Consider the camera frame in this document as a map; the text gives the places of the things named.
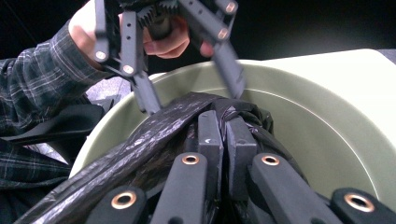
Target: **metal gear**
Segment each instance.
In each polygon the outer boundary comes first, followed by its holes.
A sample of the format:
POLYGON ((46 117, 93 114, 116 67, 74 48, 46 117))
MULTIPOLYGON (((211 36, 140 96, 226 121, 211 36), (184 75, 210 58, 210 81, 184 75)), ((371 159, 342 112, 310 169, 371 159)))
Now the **metal gear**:
POLYGON ((155 16, 155 7, 148 6, 143 7, 140 11, 137 12, 137 18, 139 20, 141 27, 150 26, 154 21, 155 16))
POLYGON ((177 0, 161 1, 160 3, 158 3, 158 10, 162 14, 177 15, 178 14, 177 0))

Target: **hand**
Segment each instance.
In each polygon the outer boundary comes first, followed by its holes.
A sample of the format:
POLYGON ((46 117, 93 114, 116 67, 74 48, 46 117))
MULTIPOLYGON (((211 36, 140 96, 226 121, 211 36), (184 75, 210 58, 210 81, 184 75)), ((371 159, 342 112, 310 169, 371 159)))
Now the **hand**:
MULTIPOLYGON (((188 25, 180 17, 174 17, 171 20, 172 33, 162 40, 152 41, 147 29, 144 29, 143 43, 148 55, 158 55, 162 58, 176 58, 186 49, 190 43, 188 34, 188 25)), ((69 33, 75 41, 78 48, 86 56, 87 60, 94 67, 100 65, 93 60, 95 37, 95 5, 94 1, 89 1, 82 7, 71 19, 69 23, 69 33)), ((206 57, 213 54, 213 49, 207 43, 201 46, 201 53, 206 57)))

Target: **shirt sleeve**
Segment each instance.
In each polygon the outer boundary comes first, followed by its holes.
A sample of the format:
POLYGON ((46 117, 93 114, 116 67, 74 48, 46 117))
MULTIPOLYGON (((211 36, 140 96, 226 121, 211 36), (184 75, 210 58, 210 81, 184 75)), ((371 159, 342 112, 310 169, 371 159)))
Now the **shirt sleeve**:
POLYGON ((91 67, 68 32, 0 61, 0 135, 23 133, 53 117, 111 74, 91 67))

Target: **plastic bag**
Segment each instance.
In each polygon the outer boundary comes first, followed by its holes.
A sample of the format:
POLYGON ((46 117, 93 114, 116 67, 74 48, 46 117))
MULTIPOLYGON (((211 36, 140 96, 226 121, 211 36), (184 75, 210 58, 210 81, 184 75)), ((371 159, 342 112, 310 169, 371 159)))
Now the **plastic bag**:
POLYGON ((299 172, 288 151, 269 133, 273 126, 268 112, 251 103, 191 92, 146 119, 123 146, 109 150, 63 182, 17 223, 82 223, 95 205, 117 186, 154 188, 166 180, 173 159, 193 142, 194 122, 209 109, 217 111, 223 138, 225 122, 239 115, 261 143, 262 151, 283 156, 299 172))

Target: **plaid shirt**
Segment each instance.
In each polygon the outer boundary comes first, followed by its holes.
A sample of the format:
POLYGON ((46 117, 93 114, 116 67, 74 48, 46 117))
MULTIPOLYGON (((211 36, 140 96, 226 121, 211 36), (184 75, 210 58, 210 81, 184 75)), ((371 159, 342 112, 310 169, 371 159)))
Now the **plaid shirt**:
MULTIPOLYGON (((0 135, 23 133, 53 117, 110 74, 89 66, 67 30, 0 61, 0 135)), ((61 162, 0 142, 0 189, 46 186, 68 176, 61 162)))

